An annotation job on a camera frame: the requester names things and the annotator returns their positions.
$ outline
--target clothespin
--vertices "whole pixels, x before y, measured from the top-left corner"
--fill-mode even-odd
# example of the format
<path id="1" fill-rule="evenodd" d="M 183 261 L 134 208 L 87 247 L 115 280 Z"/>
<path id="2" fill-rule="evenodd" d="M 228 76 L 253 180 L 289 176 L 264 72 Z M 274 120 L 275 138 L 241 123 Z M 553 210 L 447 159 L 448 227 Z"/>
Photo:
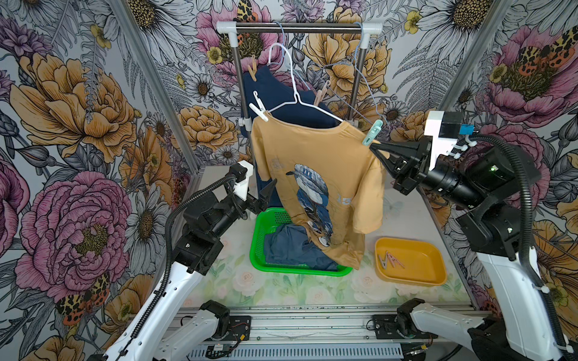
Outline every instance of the clothespin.
<path id="1" fill-rule="evenodd" d="M 371 142 L 375 139 L 375 137 L 379 134 L 379 132 L 381 132 L 382 125 L 383 121 L 381 119 L 376 120 L 371 126 L 369 132 L 367 132 L 367 135 L 363 139 L 363 142 L 361 143 L 365 146 L 369 146 Z"/>
<path id="2" fill-rule="evenodd" d="M 321 103 L 321 101 L 323 100 L 323 98 L 325 98 L 325 95 L 327 94 L 328 85 L 329 80 L 327 80 L 325 84 L 323 84 L 323 89 L 317 91 L 317 93 L 315 94 L 315 100 L 313 101 L 313 105 L 319 106 L 319 103 Z"/>
<path id="3" fill-rule="evenodd" d="M 389 252 L 386 252 L 386 256 L 387 256 L 387 259 L 390 260 L 391 266 L 392 266 L 393 268 L 395 268 L 395 264 L 396 264 L 396 263 L 397 263 L 398 265 L 400 265 L 401 268 L 403 268 L 403 269 L 405 268 L 405 266 L 403 265 L 403 263 L 401 263 L 396 257 L 394 257 L 393 254 L 391 254 L 391 253 L 389 253 Z"/>
<path id="4" fill-rule="evenodd" d="M 255 59 L 255 55 L 252 56 L 252 59 L 253 63 L 249 66 L 247 71 L 249 72 L 249 75 L 251 76 L 253 81 L 257 81 L 257 78 L 255 77 L 255 74 L 257 74 L 257 59 Z"/>
<path id="5" fill-rule="evenodd" d="M 387 270 L 387 259 L 383 260 L 383 258 L 381 258 L 381 255 L 377 255 L 377 257 L 379 257 L 379 262 L 381 262 L 381 268 Z"/>
<path id="6" fill-rule="evenodd" d="M 249 103 L 249 108 L 251 108 L 255 112 L 255 114 L 260 116 L 261 119 L 263 119 L 264 121 L 269 121 L 269 118 L 265 115 L 265 106 L 263 105 L 263 102 L 259 99 L 256 90 L 253 91 L 253 96 L 255 97 L 255 101 L 257 102 L 259 108 L 257 108 L 253 103 Z"/>

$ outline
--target metal rod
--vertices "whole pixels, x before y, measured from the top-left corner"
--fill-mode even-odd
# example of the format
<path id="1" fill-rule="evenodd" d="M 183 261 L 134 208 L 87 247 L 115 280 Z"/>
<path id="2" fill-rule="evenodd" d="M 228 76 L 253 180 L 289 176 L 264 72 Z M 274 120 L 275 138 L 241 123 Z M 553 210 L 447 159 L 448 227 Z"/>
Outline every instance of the metal rod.
<path id="1" fill-rule="evenodd" d="M 484 54 L 489 41 L 494 41 L 496 30 L 506 16 L 507 10 L 512 5 L 512 0 L 494 1 L 486 18 L 477 32 L 476 39 L 469 46 L 468 52 L 462 60 L 462 64 L 451 80 L 446 94 L 438 106 L 438 110 L 448 111 L 452 104 L 460 96 L 460 93 L 468 83 L 469 76 L 473 73 L 481 56 Z"/>
<path id="2" fill-rule="evenodd" d="M 235 70 L 237 71 L 237 84 L 239 85 L 239 93 L 241 94 L 241 116 L 249 118 L 249 108 L 247 107 L 247 96 L 243 86 L 243 66 L 241 65 L 241 55 L 239 54 L 239 47 L 231 47 L 233 50 L 233 62 L 235 63 Z"/>
<path id="3" fill-rule="evenodd" d="M 145 42 L 141 37 L 140 28 L 136 24 L 135 18 L 132 16 L 132 12 L 128 7 L 126 1 L 111 1 L 110 6 L 114 15 L 117 18 L 118 24 L 123 30 L 124 37 L 130 45 L 131 51 L 133 53 L 134 61 L 136 61 L 147 81 L 149 82 L 150 88 L 153 90 L 158 104 L 161 106 L 161 110 L 165 115 L 166 121 L 169 124 L 175 138 L 183 152 L 185 161 L 188 167 L 194 173 L 199 172 L 199 163 L 195 154 L 192 151 L 191 144 L 188 141 L 187 136 L 184 134 L 183 126 L 181 125 L 179 119 L 177 118 L 173 102 L 169 97 L 164 84 L 162 83 L 161 76 L 158 73 L 158 69 L 154 64 L 153 57 L 150 52 L 148 52 L 145 46 Z"/>
<path id="4" fill-rule="evenodd" d="M 357 24 L 331 24 L 331 23 L 281 23 L 286 33 L 343 33 L 343 34 L 361 34 L 361 28 Z M 252 32 L 278 32 L 281 33 L 281 27 L 276 23 L 237 23 L 237 33 Z"/>
<path id="5" fill-rule="evenodd" d="M 241 54 L 239 54 L 239 47 L 232 46 L 233 62 L 235 63 L 235 70 L 237 71 L 237 84 L 239 85 L 239 95 L 241 95 L 241 117 L 249 118 L 249 108 L 247 107 L 247 95 L 245 94 L 244 80 L 243 80 L 243 66 L 241 65 Z M 253 148 L 253 141 L 251 140 L 251 131 L 247 131 L 247 138 L 249 138 L 249 147 L 251 152 L 255 154 Z M 253 159 L 253 174 L 257 176 L 257 160 Z"/>
<path id="6" fill-rule="evenodd" d="M 347 120 L 353 120 L 354 112 L 352 108 L 355 108 L 355 103 L 357 103 L 357 93 L 360 88 L 361 72 L 363 71 L 366 53 L 367 49 L 360 49 L 359 54 L 357 55 L 357 63 L 355 65 L 359 71 L 355 72 L 355 77 L 353 78 L 353 89 L 351 90 L 351 99 L 349 101 L 351 108 L 347 108 Z"/>

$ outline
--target cable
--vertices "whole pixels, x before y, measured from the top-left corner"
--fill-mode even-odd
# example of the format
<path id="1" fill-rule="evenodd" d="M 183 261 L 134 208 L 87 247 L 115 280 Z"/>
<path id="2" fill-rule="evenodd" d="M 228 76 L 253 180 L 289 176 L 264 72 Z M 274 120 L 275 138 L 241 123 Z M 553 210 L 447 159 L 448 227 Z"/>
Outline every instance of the cable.
<path id="1" fill-rule="evenodd" d="M 448 361 L 449 359 L 454 357 L 462 349 L 462 347 L 463 347 L 462 345 L 457 345 L 453 350 L 451 350 L 450 353 L 448 353 L 446 356 L 442 357 L 438 361 Z"/>
<path id="2" fill-rule="evenodd" d="M 497 138 L 490 135 L 475 135 L 469 137 L 470 140 L 478 140 L 486 143 L 492 144 L 497 147 L 502 154 L 510 162 L 514 173 L 516 175 L 516 181 L 518 182 L 518 187 L 520 189 L 520 249 L 518 256 L 520 258 L 520 264 L 522 265 L 526 275 L 532 280 L 534 286 L 540 288 L 544 285 L 544 282 L 540 278 L 540 275 L 536 273 L 534 268 L 530 263 L 530 245 L 532 243 L 532 195 L 530 194 L 530 186 L 528 181 L 528 175 L 522 165 L 520 157 L 516 154 L 513 147 L 508 144 L 505 140 Z M 554 307 L 554 302 L 549 293 L 540 292 L 540 297 L 544 303 L 548 319 L 550 321 L 550 327 L 552 333 L 554 334 L 554 339 L 556 345 L 559 347 L 564 358 L 568 361 L 576 360 L 574 355 L 566 350 L 566 340 L 564 339 L 564 333 L 562 332 L 562 327 L 560 326 L 560 320 L 558 320 L 558 314 L 556 313 L 556 308 Z"/>
<path id="3" fill-rule="evenodd" d="M 188 317 L 188 318 L 192 318 L 192 316 L 182 316 L 182 317 L 181 317 L 181 326 L 183 325 L 183 320 L 184 320 L 185 318 L 187 318 L 187 317 Z"/>
<path id="4" fill-rule="evenodd" d="M 233 327 L 229 328 L 229 330 L 231 331 L 232 334 L 234 334 L 234 333 L 233 333 Z M 235 348 L 237 348 L 237 346 L 239 346 L 239 344 L 241 343 L 241 340 L 240 340 L 239 338 L 237 338 L 237 335 L 235 335 L 235 339 L 236 339 L 237 343 L 236 343 L 233 347 L 231 347 L 231 348 L 229 349 L 229 351 L 227 351 L 227 352 L 222 352 L 222 351 L 221 351 L 218 356 L 205 355 L 205 357 L 208 358 L 209 360 L 216 360 L 216 359 L 220 359 L 220 358 L 229 356 L 229 355 L 231 354 L 231 352 L 233 352 L 233 351 L 235 350 Z"/>
<path id="5" fill-rule="evenodd" d="M 231 196 L 231 203 L 233 203 L 233 207 L 235 208 L 235 211 L 239 214 L 239 217 L 241 217 L 244 221 L 247 220 L 247 213 L 243 212 L 243 210 L 237 203 L 237 200 L 235 199 L 234 193 L 235 180 L 232 180 L 230 183 L 225 184 L 225 189 L 227 190 L 227 194 Z"/>
<path id="6" fill-rule="evenodd" d="M 375 327 L 373 327 L 372 329 L 370 329 L 370 328 L 368 327 L 368 326 L 369 326 L 369 323 L 370 323 L 371 321 L 373 321 L 373 320 L 370 319 L 370 320 L 365 324 L 365 328 L 367 329 L 367 331 L 375 331 Z"/>
<path id="7" fill-rule="evenodd" d="M 129 343 L 132 341 L 133 338 L 136 338 L 138 336 L 140 330 L 145 325 L 146 320 L 149 318 L 150 314 L 153 312 L 154 307 L 157 305 L 157 303 L 161 299 L 161 297 L 163 297 L 163 295 L 165 293 L 166 285 L 169 283 L 169 277 L 171 276 L 171 267 L 173 265 L 173 243 L 172 243 L 172 239 L 171 239 L 171 237 L 172 237 L 171 231 L 172 231 L 172 226 L 173 226 L 173 223 L 175 222 L 176 217 L 183 210 L 185 210 L 189 204 L 197 201 L 199 198 L 203 197 L 207 193 L 214 191 L 218 187 L 220 187 L 220 186 L 222 186 L 222 185 L 224 185 L 224 184 L 226 184 L 226 183 L 228 183 L 234 179 L 236 179 L 235 175 L 229 174 L 229 175 L 219 179 L 215 183 L 211 184 L 207 188 L 195 192 L 187 200 L 185 200 L 183 203 L 179 204 L 179 206 L 176 207 L 175 210 L 173 210 L 171 212 L 171 214 L 169 214 L 169 217 L 167 217 L 166 223 L 165 223 L 165 248 L 166 248 L 165 273 L 162 276 L 161 286 L 159 287 L 158 291 L 156 291 L 153 300 L 151 301 L 149 306 L 144 311 L 143 316 L 138 320 L 138 323 L 136 324 L 135 329 L 132 331 L 131 338 L 129 339 Z"/>

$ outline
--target yellow plastic tray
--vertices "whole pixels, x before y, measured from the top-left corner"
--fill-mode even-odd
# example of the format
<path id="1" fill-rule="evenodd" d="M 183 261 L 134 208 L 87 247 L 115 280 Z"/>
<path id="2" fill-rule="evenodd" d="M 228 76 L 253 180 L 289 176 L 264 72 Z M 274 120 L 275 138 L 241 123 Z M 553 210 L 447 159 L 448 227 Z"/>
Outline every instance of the yellow plastic tray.
<path id="1" fill-rule="evenodd" d="M 379 257 L 387 260 L 386 251 L 396 257 L 399 264 L 392 267 L 387 261 L 383 269 Z M 375 243 L 375 272 L 384 281 L 422 286 L 439 286 L 447 281 L 446 267 L 439 250 L 430 243 L 384 237 Z"/>

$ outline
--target white plastic connector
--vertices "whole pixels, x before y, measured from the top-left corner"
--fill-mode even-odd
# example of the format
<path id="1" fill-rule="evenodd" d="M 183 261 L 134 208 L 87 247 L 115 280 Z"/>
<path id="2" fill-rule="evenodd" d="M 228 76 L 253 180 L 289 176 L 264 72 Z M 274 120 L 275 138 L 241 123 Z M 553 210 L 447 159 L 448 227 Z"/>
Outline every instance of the white plastic connector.
<path id="1" fill-rule="evenodd" d="M 363 36 L 361 37 L 360 49 L 367 49 L 369 47 L 369 38 L 372 35 L 379 35 L 383 25 L 381 23 L 362 23 L 361 28 Z"/>
<path id="2" fill-rule="evenodd" d="M 362 23 L 363 34 L 379 35 L 383 30 L 383 23 Z"/>
<path id="3" fill-rule="evenodd" d="M 239 47 L 239 39 L 237 39 L 236 32 L 229 33 L 229 43 L 231 44 L 231 47 Z"/>
<path id="4" fill-rule="evenodd" d="M 244 126 L 248 132 L 253 130 L 253 120 L 251 118 L 239 118 L 237 123 L 239 123 L 239 126 Z"/>
<path id="5" fill-rule="evenodd" d="M 219 34 L 237 34 L 237 22 L 236 21 L 218 21 L 217 22 L 217 32 Z"/>

